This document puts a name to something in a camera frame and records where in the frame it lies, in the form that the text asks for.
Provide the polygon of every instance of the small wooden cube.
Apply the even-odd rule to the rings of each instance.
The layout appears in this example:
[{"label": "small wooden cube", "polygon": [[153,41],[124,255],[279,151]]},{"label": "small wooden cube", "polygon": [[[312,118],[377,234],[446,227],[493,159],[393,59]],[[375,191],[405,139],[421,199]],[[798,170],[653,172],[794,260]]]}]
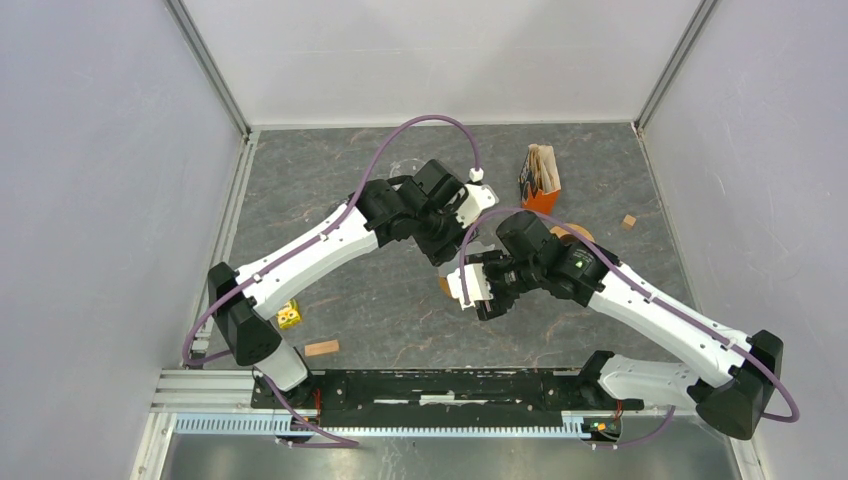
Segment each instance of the small wooden cube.
[{"label": "small wooden cube", "polygon": [[636,225],[636,217],[632,215],[625,216],[624,220],[621,221],[621,228],[625,230],[631,230],[633,225]]},{"label": "small wooden cube", "polygon": [[313,343],[303,348],[303,352],[307,357],[316,355],[326,355],[328,353],[336,353],[339,351],[339,341],[330,340],[329,342]]}]

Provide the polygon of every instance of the orange box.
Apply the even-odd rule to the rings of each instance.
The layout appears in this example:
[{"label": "orange box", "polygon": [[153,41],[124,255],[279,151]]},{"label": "orange box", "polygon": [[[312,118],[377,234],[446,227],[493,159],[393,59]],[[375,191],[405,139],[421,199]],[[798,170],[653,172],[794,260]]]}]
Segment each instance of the orange box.
[{"label": "orange box", "polygon": [[[549,181],[555,184],[556,190],[544,193],[541,175],[548,175]],[[553,147],[530,145],[527,158],[518,175],[518,186],[521,191],[521,207],[539,213],[550,215],[554,204],[562,191],[559,181],[559,172],[556,168],[556,159]]]}]

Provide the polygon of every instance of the brown round object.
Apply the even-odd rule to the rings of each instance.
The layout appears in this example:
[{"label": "brown round object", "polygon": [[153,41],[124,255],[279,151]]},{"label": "brown round object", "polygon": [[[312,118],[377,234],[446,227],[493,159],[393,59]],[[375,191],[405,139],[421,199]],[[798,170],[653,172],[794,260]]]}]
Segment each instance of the brown round object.
[{"label": "brown round object", "polygon": [[[579,234],[588,238],[590,241],[592,241],[592,242],[595,241],[595,237],[593,237],[592,234],[589,233],[589,230],[586,230],[585,228],[581,227],[580,225],[577,225],[576,223],[566,223],[566,225],[577,230],[577,232]],[[566,232],[565,230],[563,230],[560,227],[551,227],[551,233],[553,233],[554,235],[559,237],[560,240],[565,241],[565,242],[577,240],[574,237],[574,235],[571,235],[570,233]]]}]

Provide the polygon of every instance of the metal corner post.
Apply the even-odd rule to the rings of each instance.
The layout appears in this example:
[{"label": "metal corner post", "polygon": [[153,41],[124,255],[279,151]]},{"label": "metal corner post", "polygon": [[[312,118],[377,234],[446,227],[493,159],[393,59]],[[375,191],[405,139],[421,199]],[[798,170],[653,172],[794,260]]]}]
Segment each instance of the metal corner post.
[{"label": "metal corner post", "polygon": [[206,47],[206,43],[204,43],[203,37],[198,31],[197,25],[194,24],[194,20],[192,20],[185,3],[183,0],[163,1],[171,12],[171,15],[173,15],[174,21],[180,27],[186,43],[191,48],[194,57],[197,59],[197,63],[200,64],[200,68],[209,80],[209,84],[212,86],[218,99],[221,100],[221,104],[224,106],[224,110],[226,110],[233,125],[241,132],[242,136],[247,137],[251,133],[250,124],[245,119],[241,109],[239,109],[229,87],[227,87],[227,82],[224,81],[224,77],[221,75],[220,70],[218,70],[218,66],[209,53],[209,49]]},{"label": "metal corner post", "polygon": [[648,100],[645,102],[645,106],[642,107],[642,111],[639,112],[639,116],[637,116],[636,120],[633,122],[633,126],[636,128],[637,132],[639,132],[639,135],[641,135],[641,131],[651,120],[654,112],[656,112],[657,105],[659,105],[660,100],[662,100],[663,96],[665,96],[665,93],[668,91],[668,87],[671,85],[671,82],[677,76],[680,66],[683,65],[686,57],[689,56],[692,46],[701,35],[704,25],[709,20],[718,3],[719,0],[701,0],[698,8],[695,9],[692,19],[689,20],[689,25],[687,25],[686,30],[683,31],[683,36],[680,37],[680,41],[677,42],[677,46],[674,48],[671,58],[668,59],[668,63],[666,63],[662,74],[660,74],[659,80],[657,80],[656,85],[654,85],[654,89],[651,90],[651,94],[648,95]]}]

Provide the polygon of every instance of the reflective metal surface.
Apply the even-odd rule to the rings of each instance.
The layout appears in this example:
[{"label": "reflective metal surface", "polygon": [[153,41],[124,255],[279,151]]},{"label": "reflective metal surface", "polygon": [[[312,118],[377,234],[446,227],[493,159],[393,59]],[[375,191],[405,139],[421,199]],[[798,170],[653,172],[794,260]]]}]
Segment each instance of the reflective metal surface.
[{"label": "reflective metal surface", "polygon": [[[657,418],[624,419],[625,438]],[[290,450],[270,437],[175,435],[163,477],[217,479],[739,479],[726,437],[677,418],[633,449],[592,451],[564,439],[363,438],[356,450]]]}]

